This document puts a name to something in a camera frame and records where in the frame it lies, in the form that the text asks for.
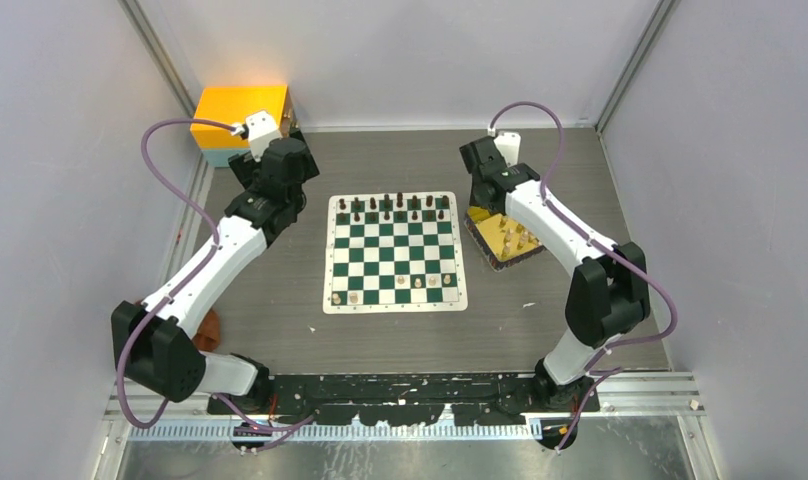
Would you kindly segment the gold tin box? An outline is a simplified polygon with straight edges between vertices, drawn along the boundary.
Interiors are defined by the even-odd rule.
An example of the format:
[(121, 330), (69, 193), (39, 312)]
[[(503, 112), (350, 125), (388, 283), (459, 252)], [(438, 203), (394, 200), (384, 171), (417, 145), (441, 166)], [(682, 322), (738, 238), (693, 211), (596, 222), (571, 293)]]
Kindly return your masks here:
[(500, 272), (546, 251), (524, 225), (500, 214), (470, 206), (464, 224), (495, 272)]

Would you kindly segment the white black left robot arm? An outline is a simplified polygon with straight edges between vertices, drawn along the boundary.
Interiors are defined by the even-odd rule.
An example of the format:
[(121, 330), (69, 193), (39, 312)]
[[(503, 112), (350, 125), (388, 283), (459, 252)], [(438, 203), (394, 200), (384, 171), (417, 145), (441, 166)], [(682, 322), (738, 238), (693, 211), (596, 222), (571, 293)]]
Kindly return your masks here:
[(296, 222), (307, 204), (303, 185), (319, 170), (297, 127), (272, 140), (259, 161), (245, 153), (230, 166), (243, 192), (226, 207), (215, 235), (168, 283), (139, 304), (115, 308), (113, 348), (123, 377), (171, 402), (218, 393), (257, 413), (272, 397), (269, 369), (239, 354), (205, 352), (193, 338), (238, 274)]

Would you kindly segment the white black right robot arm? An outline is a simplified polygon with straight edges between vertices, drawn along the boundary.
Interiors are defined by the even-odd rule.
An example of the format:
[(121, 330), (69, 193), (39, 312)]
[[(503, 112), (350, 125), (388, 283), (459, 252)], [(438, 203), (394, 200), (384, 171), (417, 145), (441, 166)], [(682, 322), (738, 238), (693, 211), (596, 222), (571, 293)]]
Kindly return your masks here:
[(531, 381), (538, 403), (560, 410), (605, 347), (649, 317), (645, 254), (637, 244), (617, 244), (583, 222), (534, 169), (510, 164), (497, 138), (484, 136), (459, 151), (471, 177), (470, 205), (521, 223), (569, 275), (567, 328), (538, 361)]

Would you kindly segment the green white chess board mat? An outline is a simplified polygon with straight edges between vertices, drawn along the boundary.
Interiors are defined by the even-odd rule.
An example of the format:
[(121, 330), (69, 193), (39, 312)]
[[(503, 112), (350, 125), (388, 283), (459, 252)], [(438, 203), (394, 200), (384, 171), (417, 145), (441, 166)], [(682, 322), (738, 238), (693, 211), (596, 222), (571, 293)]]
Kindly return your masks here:
[[(386, 314), (459, 312), (468, 307), (468, 288), (465, 278), (461, 241), (461, 225), (458, 219), (457, 202), (450, 191), (402, 192), (404, 208), (395, 207), (396, 194), (364, 193), (333, 195), (327, 206), (327, 237), (325, 246), (325, 279), (323, 283), (322, 308), (324, 313), (336, 314)], [(389, 194), (392, 201), (391, 220), (384, 221), (383, 197)], [(411, 198), (420, 201), (419, 220), (411, 222)], [(426, 208), (425, 200), (433, 196), (432, 208)], [(449, 207), (440, 207), (441, 198), (449, 197)], [(362, 201), (359, 211), (361, 220), (354, 222), (352, 202), (355, 197)], [(368, 209), (369, 198), (377, 202), (376, 210)], [(339, 209), (339, 200), (345, 199), (347, 208)], [(440, 210), (445, 219), (439, 220)], [(403, 211), (405, 220), (396, 221), (396, 213)], [(425, 221), (426, 211), (434, 212), (432, 221)], [(367, 215), (377, 213), (377, 222), (369, 223)], [(337, 215), (348, 215), (348, 223), (337, 223)], [(446, 274), (452, 276), (450, 285), (443, 284)], [(396, 279), (403, 275), (406, 283), (396, 286)], [(437, 285), (429, 287), (427, 278), (435, 275)], [(416, 277), (422, 279), (422, 287), (415, 288)], [(357, 292), (360, 302), (349, 303), (349, 294)], [(332, 303), (332, 294), (342, 298), (340, 305)]]

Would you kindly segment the light blue box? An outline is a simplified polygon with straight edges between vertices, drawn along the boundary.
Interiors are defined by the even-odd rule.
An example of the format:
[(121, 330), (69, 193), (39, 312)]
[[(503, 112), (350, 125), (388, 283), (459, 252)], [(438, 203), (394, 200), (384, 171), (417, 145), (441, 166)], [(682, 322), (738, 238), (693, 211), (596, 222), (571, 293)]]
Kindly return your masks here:
[(189, 131), (202, 151), (204, 159), (217, 168), (227, 167), (229, 159), (236, 155), (250, 154), (252, 162), (259, 162), (264, 150), (274, 139), (288, 138), (293, 131), (291, 125), (279, 128), (277, 133), (274, 133), (272, 127), (266, 127), (264, 133), (267, 136), (259, 141), (256, 148), (253, 149), (247, 138), (235, 133), (237, 129), (242, 133), (246, 133), (248, 130), (245, 124), (234, 123), (230, 124), (228, 128), (210, 124), (194, 124)]

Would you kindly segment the yellow box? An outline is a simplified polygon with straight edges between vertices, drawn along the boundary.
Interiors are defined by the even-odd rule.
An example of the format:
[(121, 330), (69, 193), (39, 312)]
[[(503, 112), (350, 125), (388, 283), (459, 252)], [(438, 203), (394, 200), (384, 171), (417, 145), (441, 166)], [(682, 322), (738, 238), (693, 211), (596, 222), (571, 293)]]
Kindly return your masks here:
[[(283, 136), (288, 134), (296, 122), (290, 90), (286, 84), (205, 87), (199, 97), (194, 117), (233, 124), (243, 122), (259, 111), (266, 111), (274, 118)], [(211, 125), (193, 124), (189, 127), (189, 132), (202, 150), (247, 146), (239, 137)]]

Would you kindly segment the brown cloth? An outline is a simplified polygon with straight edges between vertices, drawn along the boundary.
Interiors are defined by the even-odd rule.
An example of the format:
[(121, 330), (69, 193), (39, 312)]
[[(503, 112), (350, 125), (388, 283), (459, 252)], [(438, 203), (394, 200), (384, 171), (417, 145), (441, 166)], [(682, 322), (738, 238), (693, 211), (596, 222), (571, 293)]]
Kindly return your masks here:
[(139, 330), (135, 351), (212, 352), (220, 345), (220, 318), (212, 303), (190, 297), (163, 296), (142, 299), (134, 304), (129, 337)]

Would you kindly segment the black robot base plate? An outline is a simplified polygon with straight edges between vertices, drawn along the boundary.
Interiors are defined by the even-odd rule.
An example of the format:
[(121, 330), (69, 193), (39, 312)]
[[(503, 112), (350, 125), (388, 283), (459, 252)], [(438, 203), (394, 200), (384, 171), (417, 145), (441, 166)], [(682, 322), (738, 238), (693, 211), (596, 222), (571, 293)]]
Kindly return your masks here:
[(210, 414), (271, 414), (293, 424), (428, 426), (449, 412), (457, 426), (519, 425), (528, 414), (599, 410), (591, 377), (554, 386), (541, 373), (277, 375), (259, 393), (210, 398)]

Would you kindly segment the aluminium frame rail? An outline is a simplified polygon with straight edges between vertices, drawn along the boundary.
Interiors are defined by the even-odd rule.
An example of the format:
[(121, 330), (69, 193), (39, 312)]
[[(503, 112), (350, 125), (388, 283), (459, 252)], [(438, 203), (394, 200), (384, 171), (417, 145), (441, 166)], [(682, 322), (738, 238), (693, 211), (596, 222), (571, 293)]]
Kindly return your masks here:
[[(674, 417), (683, 435), (698, 429), (699, 419), (706, 415), (688, 376), (675, 372), (623, 372), (606, 379), (588, 395), (583, 420), (618, 421), (641, 418)], [(346, 441), (468, 441), (468, 440), (543, 440), (547, 434), (563, 435), (560, 430), (571, 424), (571, 413), (524, 413), (520, 420), (465, 420), (447, 404), (428, 421), (394, 426), (387, 420), (369, 421), (366, 414), (354, 414), (343, 425), (314, 422), (295, 433), (264, 433), (258, 428), (245, 428), (235, 415), (207, 416), (203, 413), (206, 395), (195, 394), (188, 407), (170, 407), (167, 414), (149, 429), (139, 429), (115, 418), (116, 401), (111, 400), (107, 420), (123, 431), (116, 441), (230, 441), (245, 443), (241, 450), (260, 449), (266, 443), (286, 438), (292, 442)]]

